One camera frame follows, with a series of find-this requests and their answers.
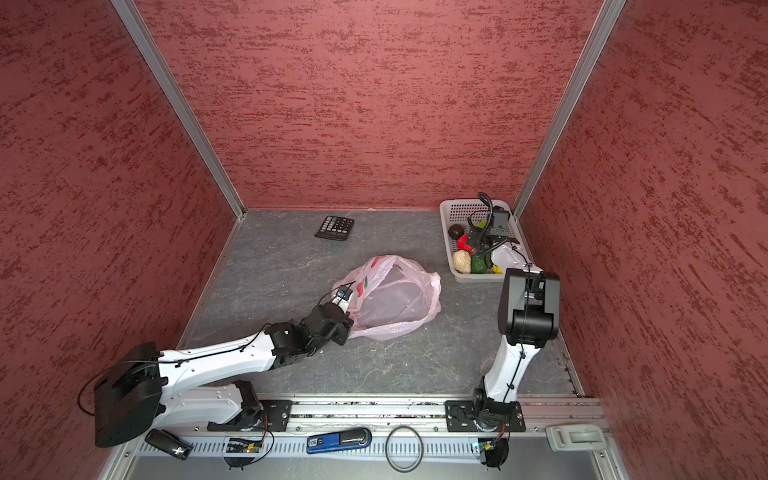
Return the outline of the red fruit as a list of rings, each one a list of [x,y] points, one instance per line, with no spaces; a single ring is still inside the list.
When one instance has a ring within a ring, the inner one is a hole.
[[[473,248],[468,244],[469,235],[462,235],[457,241],[456,246],[459,250],[463,250],[469,253],[473,252]]]

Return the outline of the dark green avocado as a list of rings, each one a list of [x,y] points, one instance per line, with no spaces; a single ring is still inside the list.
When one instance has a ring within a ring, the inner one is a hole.
[[[483,256],[475,256],[471,258],[472,274],[486,274],[487,272],[488,272],[488,266]]]

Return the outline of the beige fruit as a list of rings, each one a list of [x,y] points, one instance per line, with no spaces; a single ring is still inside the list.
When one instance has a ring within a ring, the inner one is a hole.
[[[472,273],[472,257],[465,250],[457,250],[452,254],[454,269],[460,274]]]

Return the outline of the dark brown fruit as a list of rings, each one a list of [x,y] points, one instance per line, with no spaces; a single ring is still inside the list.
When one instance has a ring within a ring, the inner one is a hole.
[[[448,228],[447,233],[452,240],[458,241],[465,235],[465,228],[461,224],[453,224]]]

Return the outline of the white plastic basket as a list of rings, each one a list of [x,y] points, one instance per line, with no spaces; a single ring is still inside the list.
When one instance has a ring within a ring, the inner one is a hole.
[[[454,267],[453,253],[458,250],[458,247],[456,241],[449,236],[448,229],[456,224],[468,230],[469,224],[467,219],[471,217],[475,220],[484,217],[483,212],[486,210],[487,207],[479,199],[445,200],[440,204],[439,211],[448,266],[451,274],[459,283],[501,282],[503,280],[502,276],[497,273],[464,274]],[[510,218],[507,220],[507,230],[514,241],[520,241],[521,231],[518,228],[517,218],[514,215],[510,215]],[[502,270],[505,268],[518,268],[524,271],[539,272],[540,269],[535,265],[531,265],[530,268],[527,267],[527,262],[524,259],[524,257],[528,257],[526,247],[522,243],[515,243],[514,241],[512,244],[507,243],[506,246],[501,246],[492,252],[491,258],[502,261],[500,266]]]

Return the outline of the pink plastic bag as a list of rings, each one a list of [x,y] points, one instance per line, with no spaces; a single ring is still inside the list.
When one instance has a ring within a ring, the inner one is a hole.
[[[441,311],[441,277],[399,255],[370,258],[334,283],[354,292],[347,313],[353,320],[349,337],[391,340],[434,320]]]

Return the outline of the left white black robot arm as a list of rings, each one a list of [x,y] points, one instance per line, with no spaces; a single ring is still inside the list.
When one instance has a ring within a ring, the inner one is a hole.
[[[96,446],[117,446],[178,424],[253,427],[261,404],[243,376],[298,363],[329,342],[343,345],[354,324],[348,307],[346,300],[331,300],[299,323],[268,323],[255,334],[205,347],[134,347],[94,383]]]

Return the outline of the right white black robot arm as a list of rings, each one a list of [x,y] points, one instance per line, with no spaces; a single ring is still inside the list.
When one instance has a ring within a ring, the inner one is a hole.
[[[489,372],[474,390],[473,421],[484,431],[519,431],[518,394],[535,356],[560,329],[560,278],[531,262],[518,246],[493,252],[504,279],[497,324],[500,346]]]

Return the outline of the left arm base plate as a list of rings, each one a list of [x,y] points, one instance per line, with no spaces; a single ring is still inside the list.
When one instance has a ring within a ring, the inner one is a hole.
[[[225,423],[209,422],[210,432],[284,432],[290,419],[293,402],[289,400],[266,400],[256,406],[243,406]]]

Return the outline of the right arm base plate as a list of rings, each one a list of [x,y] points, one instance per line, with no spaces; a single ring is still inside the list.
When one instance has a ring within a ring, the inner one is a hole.
[[[522,433],[526,431],[519,402],[446,401],[445,415],[449,432]]]

